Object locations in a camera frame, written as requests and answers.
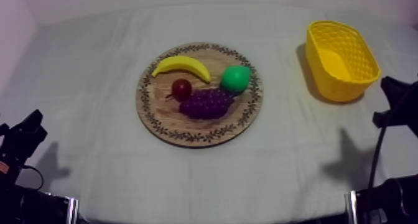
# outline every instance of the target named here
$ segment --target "table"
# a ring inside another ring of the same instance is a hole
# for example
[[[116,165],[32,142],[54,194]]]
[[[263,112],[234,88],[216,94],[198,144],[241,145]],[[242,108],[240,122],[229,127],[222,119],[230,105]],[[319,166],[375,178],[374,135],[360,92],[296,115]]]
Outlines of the table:
[[[349,105],[309,91],[304,57],[311,21],[360,30],[383,75],[416,80],[418,32],[350,12],[274,4],[128,9],[41,26],[0,98],[1,121],[39,108],[49,132],[28,164],[44,190],[79,198],[91,220],[118,223],[281,223],[343,212],[343,194],[365,187],[388,109],[379,83]],[[259,116],[222,146],[190,150],[149,134],[135,110],[136,84],[159,54],[187,42],[244,54],[264,85]],[[415,174],[416,137],[391,128],[378,182]],[[36,186],[23,172],[22,185]]]

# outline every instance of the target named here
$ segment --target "round wooden tray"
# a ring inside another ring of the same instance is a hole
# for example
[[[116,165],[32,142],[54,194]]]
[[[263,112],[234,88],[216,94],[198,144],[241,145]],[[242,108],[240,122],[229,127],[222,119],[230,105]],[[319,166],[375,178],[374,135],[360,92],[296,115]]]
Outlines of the round wooden tray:
[[[171,56],[186,55],[203,63],[212,77],[203,83],[187,72],[161,73],[155,78],[151,73],[158,63]],[[227,114],[214,120],[196,120],[179,113],[180,103],[167,101],[171,84],[185,78],[193,90],[217,87],[221,75],[230,65],[244,65],[251,69],[249,86],[235,99]],[[233,49],[211,43],[191,43],[172,48],[157,57],[144,71],[136,90],[136,110],[145,127],[163,141],[180,147],[212,147],[242,133],[257,116],[262,102],[262,84],[256,69]]]

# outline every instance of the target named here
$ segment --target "plastic basket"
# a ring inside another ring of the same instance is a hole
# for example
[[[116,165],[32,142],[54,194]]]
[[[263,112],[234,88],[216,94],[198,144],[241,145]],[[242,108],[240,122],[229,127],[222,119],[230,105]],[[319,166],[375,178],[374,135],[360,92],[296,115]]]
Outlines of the plastic basket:
[[[380,75],[360,33],[340,22],[309,24],[306,56],[319,93],[332,101],[354,100]]]

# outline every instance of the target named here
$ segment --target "grapes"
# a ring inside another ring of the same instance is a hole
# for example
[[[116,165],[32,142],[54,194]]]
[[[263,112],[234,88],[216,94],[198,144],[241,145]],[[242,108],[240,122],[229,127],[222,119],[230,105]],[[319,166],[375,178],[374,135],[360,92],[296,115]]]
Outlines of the grapes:
[[[234,96],[219,88],[198,90],[180,104],[179,111],[193,119],[217,119],[228,112]]]

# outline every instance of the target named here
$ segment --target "banana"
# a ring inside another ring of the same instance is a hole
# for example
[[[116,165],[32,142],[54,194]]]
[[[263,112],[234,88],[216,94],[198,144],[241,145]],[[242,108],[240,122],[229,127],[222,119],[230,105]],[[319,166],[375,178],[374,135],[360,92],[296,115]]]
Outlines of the banana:
[[[159,73],[169,72],[172,70],[186,70],[194,73],[203,81],[207,83],[210,82],[210,74],[204,64],[188,56],[173,56],[163,59],[151,75],[155,77]]]

